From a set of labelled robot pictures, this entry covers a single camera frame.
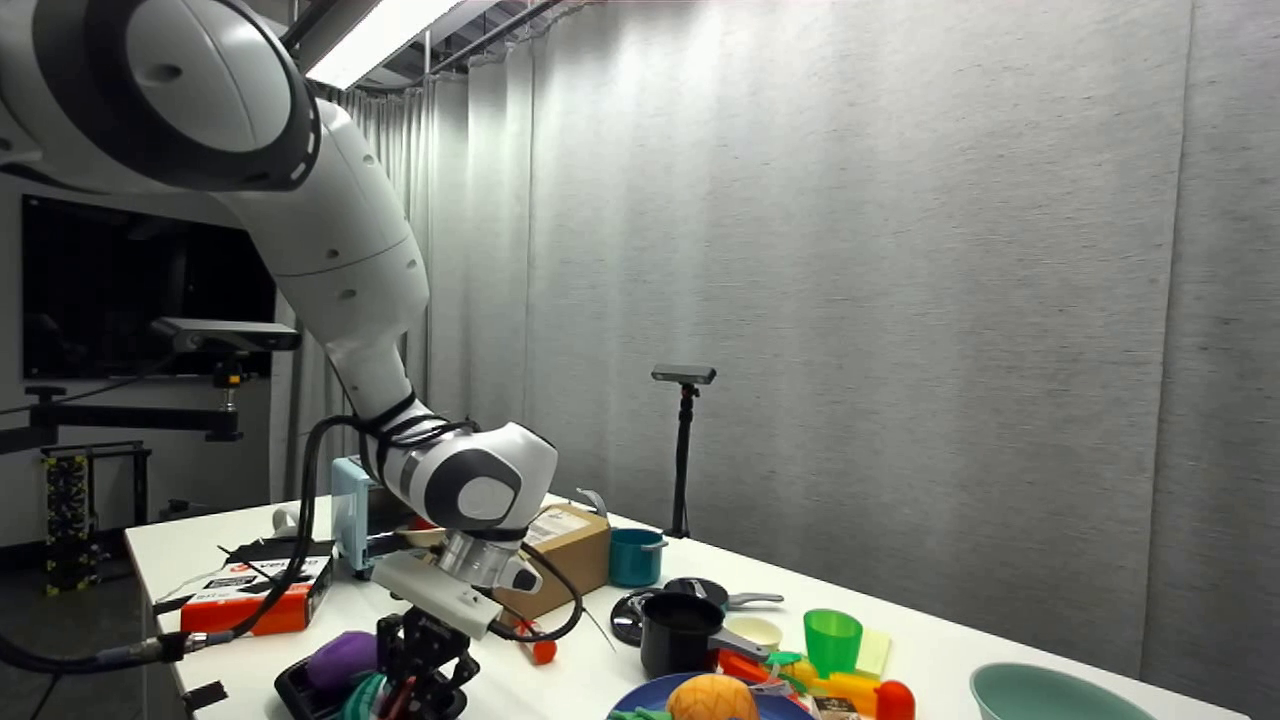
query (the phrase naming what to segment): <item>mug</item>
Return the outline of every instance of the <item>mug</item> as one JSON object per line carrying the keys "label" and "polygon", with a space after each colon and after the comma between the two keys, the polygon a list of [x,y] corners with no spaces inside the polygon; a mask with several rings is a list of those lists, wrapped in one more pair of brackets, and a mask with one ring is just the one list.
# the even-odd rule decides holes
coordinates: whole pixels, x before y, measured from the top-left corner
{"label": "mug", "polygon": [[662,534],[613,529],[607,534],[607,586],[653,589],[662,578]]}
{"label": "mug", "polygon": [[711,636],[722,624],[721,603],[680,592],[654,592],[644,601],[639,665],[644,677],[711,672]]}

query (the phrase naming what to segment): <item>green cup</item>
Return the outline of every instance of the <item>green cup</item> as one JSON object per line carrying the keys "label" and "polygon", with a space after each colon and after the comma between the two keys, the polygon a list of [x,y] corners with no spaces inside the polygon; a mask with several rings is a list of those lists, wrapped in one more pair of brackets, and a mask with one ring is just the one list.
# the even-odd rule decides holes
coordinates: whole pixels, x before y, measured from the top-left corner
{"label": "green cup", "polygon": [[863,624],[837,608],[805,613],[805,652],[816,677],[850,672],[863,650]]}

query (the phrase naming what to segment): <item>blue plate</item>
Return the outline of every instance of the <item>blue plate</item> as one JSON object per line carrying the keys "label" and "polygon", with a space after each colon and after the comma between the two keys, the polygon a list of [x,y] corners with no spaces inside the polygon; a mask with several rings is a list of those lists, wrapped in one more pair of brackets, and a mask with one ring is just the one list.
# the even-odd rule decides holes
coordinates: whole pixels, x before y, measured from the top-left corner
{"label": "blue plate", "polygon": [[[625,702],[613,705],[613,711],[662,711],[668,698],[683,683],[688,677],[654,677],[639,689],[633,689]],[[761,720],[810,720],[801,705],[783,698],[757,698]]]}

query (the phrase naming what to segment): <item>toy fruit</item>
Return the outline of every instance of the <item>toy fruit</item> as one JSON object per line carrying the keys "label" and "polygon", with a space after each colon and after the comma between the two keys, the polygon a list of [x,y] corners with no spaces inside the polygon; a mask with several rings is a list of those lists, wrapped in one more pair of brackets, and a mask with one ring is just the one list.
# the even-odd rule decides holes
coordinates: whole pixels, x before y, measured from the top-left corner
{"label": "toy fruit", "polygon": [[672,720],[757,720],[757,698],[731,677],[693,677],[668,702]]}

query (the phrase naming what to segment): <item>white table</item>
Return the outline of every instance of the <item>white table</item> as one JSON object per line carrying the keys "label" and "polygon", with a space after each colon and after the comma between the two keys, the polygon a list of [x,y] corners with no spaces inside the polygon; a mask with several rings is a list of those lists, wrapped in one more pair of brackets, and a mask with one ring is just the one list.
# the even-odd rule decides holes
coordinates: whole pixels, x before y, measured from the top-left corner
{"label": "white table", "polygon": [[[149,595],[213,573],[225,553],[217,543],[242,543],[273,537],[273,507],[218,514],[198,522],[173,522],[126,529],[126,549],[139,567]],[[315,514],[315,537],[329,537],[329,502]],[[711,578],[729,592],[776,589],[788,603],[766,613],[783,628],[783,650],[805,650],[801,617],[805,608],[845,608],[863,620],[868,633],[893,636],[889,677],[903,681],[915,692],[919,720],[979,720],[967,692],[967,677],[997,662],[1041,665],[1071,672],[1117,698],[1149,710],[1154,720],[1241,720],[1237,711],[1174,698],[1117,672],[1099,672],[1028,645],[1011,645],[988,633],[970,633],[950,620],[934,620],[874,595],[859,595],[776,565],[761,565],[699,542],[672,542],[662,553],[662,578]],[[533,670],[519,650],[487,636],[471,645],[478,677],[467,683],[471,710],[467,720],[604,720],[607,710],[644,681],[639,652],[607,636],[607,608],[621,601],[621,589],[586,592],[586,613],[560,656],[549,670]],[[227,650],[195,652],[176,665],[180,689],[218,681],[227,689],[225,705],[198,711],[198,720],[251,720],[251,717],[286,717],[274,702],[274,672],[315,652],[338,633],[362,628],[386,613],[402,613],[401,601],[386,601],[377,586],[333,586],[320,595],[320,613],[306,633],[296,636],[247,636]]]}

